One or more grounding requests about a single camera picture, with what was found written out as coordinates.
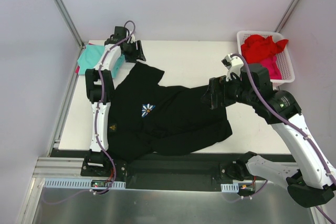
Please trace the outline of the black t-shirt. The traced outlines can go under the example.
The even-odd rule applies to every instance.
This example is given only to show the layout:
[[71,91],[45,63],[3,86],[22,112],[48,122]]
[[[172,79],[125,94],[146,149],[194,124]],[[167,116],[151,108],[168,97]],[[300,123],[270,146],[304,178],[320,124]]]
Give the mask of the black t-shirt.
[[160,86],[164,71],[136,63],[116,87],[108,116],[108,150],[131,162],[156,152],[181,156],[232,135],[225,108],[201,102],[207,86]]

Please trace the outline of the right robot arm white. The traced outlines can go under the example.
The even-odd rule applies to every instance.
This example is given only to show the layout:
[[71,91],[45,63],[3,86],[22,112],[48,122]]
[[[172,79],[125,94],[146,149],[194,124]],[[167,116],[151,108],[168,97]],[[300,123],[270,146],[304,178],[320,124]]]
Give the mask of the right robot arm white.
[[273,89],[267,68],[250,64],[249,70],[242,69],[239,76],[232,73],[211,78],[202,102],[211,109],[234,103],[252,107],[282,138],[298,166],[297,169],[286,167],[247,152],[227,168],[229,177],[236,180],[262,177],[284,188],[305,208],[324,205],[334,197],[335,168],[309,135],[293,95]]

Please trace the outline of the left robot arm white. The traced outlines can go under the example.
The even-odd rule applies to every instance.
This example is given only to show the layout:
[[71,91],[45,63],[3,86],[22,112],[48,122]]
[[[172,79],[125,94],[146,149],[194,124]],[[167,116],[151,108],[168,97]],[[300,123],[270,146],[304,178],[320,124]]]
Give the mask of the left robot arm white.
[[105,49],[98,63],[85,72],[86,95],[92,109],[92,137],[83,160],[81,176],[115,177],[116,169],[107,153],[108,114],[115,91],[112,70],[122,56],[126,62],[146,61],[141,41],[135,39],[134,32],[126,25],[116,26],[113,34],[104,42]]

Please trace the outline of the folded teal t-shirt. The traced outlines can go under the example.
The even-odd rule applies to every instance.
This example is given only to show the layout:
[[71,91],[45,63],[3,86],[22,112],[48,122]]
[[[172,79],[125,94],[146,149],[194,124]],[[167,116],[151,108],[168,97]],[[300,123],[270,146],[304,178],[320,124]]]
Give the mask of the folded teal t-shirt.
[[[85,72],[87,69],[92,69],[96,66],[96,64],[99,62],[101,56],[104,53],[104,46],[101,45],[94,45],[94,44],[89,44],[88,47],[88,64],[86,67],[81,67],[81,74],[80,75],[85,75]],[[113,66],[111,70],[111,75],[112,78],[115,79],[116,76],[118,75],[118,72],[121,68],[121,66],[125,63],[125,57],[124,55],[121,55],[115,65]]]

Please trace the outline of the magenta t-shirt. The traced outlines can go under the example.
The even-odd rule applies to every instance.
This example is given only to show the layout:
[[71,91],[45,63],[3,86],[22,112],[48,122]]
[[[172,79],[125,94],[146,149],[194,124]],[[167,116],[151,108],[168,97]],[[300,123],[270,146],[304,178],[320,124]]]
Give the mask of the magenta t-shirt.
[[273,57],[269,57],[269,58],[266,58],[264,60],[262,60],[260,62],[260,64],[267,68],[268,72],[269,72],[269,76],[270,76],[270,79],[273,79],[273,80],[281,80],[282,79],[282,75],[281,75],[281,72],[277,66],[277,57],[276,56],[273,56]]

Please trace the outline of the red t-shirt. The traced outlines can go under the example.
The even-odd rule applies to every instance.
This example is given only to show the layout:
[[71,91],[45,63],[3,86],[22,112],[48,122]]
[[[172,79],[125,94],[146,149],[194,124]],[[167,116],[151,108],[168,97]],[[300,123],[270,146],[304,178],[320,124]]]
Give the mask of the red t-shirt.
[[282,39],[274,42],[272,36],[251,35],[241,45],[243,57],[247,63],[260,63],[271,59],[276,61],[276,55],[283,52],[289,40]]

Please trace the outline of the white plastic basket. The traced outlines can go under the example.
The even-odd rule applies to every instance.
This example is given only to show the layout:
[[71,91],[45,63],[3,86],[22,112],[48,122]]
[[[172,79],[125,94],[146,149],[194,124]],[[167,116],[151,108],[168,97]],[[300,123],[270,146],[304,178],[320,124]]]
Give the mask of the white plastic basket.
[[[237,33],[237,43],[238,43],[238,51],[241,53],[241,45],[245,42],[245,40],[251,35],[261,35],[264,38],[268,36],[272,36],[274,42],[278,42],[282,39],[285,39],[283,35],[280,33],[270,32],[270,31],[253,31],[253,30],[242,30]],[[295,74],[293,71],[291,59],[288,52],[288,47],[286,45],[283,52],[276,55],[277,57],[277,66],[281,72],[282,79],[281,80],[273,80],[274,86],[279,86],[283,83],[291,83],[295,79]]]

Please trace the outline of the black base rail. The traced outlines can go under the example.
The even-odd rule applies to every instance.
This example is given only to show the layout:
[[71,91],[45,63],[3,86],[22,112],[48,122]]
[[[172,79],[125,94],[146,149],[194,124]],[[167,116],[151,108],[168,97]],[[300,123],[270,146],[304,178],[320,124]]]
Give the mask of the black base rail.
[[149,154],[130,163],[116,159],[116,181],[125,182],[127,189],[218,192],[221,184],[232,182],[225,170],[240,156],[226,153]]

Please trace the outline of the left aluminium frame post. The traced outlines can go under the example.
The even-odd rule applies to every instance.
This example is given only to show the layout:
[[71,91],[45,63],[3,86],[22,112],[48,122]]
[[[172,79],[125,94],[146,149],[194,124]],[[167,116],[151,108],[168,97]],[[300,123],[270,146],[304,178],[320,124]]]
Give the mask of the left aluminium frame post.
[[65,24],[67,25],[70,33],[72,34],[73,38],[75,39],[77,45],[80,47],[80,48],[83,48],[85,43],[83,42],[79,32],[78,32],[78,29],[76,28],[75,26],[75,23],[74,21],[72,20],[63,0],[54,0]]

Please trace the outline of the aluminium frame post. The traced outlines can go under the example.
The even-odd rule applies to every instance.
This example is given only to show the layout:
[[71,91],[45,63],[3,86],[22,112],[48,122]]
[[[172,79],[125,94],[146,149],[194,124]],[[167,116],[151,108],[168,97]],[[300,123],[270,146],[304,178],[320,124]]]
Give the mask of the aluminium frame post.
[[74,21],[72,20],[63,0],[54,0],[65,24],[67,25],[70,33],[72,34],[73,38],[75,39],[77,45],[80,47],[80,48],[83,48],[85,43],[83,42],[79,32],[78,32],[78,29],[76,28],[75,26],[75,23]]
[[292,14],[295,12],[296,8],[299,6],[301,0],[291,0],[288,7],[286,8],[284,14],[282,15],[280,21],[278,22],[274,32],[281,33],[285,28],[286,24],[290,20]]

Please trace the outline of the right aluminium frame post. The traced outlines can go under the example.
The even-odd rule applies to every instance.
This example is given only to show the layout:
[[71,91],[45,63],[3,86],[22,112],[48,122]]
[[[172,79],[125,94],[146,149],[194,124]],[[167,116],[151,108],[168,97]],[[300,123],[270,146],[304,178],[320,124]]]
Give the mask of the right aluminium frame post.
[[301,0],[291,0],[288,7],[286,8],[284,14],[282,15],[280,21],[278,22],[274,32],[281,33],[285,28],[286,24],[290,20],[292,14],[295,12],[296,8],[299,6]]

